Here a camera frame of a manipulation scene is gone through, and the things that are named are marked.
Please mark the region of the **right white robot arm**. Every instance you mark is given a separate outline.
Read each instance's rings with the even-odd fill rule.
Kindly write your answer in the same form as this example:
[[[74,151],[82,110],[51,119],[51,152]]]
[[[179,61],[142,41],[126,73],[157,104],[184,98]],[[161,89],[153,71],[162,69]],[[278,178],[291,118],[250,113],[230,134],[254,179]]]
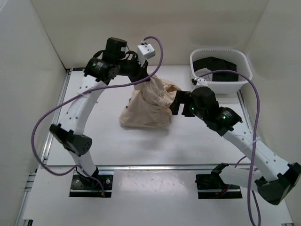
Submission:
[[[296,186],[301,177],[300,164],[287,162],[254,138],[254,132],[248,130],[235,111],[219,106],[210,88],[199,87],[192,92],[177,91],[170,106],[173,115],[178,114],[181,104],[184,105],[183,116],[201,119],[209,129],[232,143],[249,160],[254,160],[258,169],[249,178],[247,171],[220,163],[211,171],[213,186],[222,188],[231,184],[249,187],[272,205],[279,205]]]

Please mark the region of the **beige trousers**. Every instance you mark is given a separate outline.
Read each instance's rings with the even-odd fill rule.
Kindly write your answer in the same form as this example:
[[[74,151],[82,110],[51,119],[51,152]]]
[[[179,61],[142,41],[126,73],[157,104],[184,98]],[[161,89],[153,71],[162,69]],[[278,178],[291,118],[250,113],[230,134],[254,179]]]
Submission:
[[[134,86],[129,101],[119,117],[122,127],[161,128],[172,122],[170,105],[181,89],[156,75]]]

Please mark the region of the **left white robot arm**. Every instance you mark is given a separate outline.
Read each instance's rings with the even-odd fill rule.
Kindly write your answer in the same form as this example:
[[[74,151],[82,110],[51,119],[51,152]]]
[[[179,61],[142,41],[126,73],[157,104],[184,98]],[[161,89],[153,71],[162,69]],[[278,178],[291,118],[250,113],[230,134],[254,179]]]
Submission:
[[[127,76],[131,82],[148,76],[148,59],[155,56],[152,45],[142,42],[137,51],[127,51],[125,40],[111,37],[104,50],[99,50],[84,69],[79,97],[72,101],[65,116],[50,132],[72,156],[80,182],[87,188],[98,186],[99,170],[92,161],[89,149],[92,138],[84,135],[84,129],[99,96],[117,75]]]

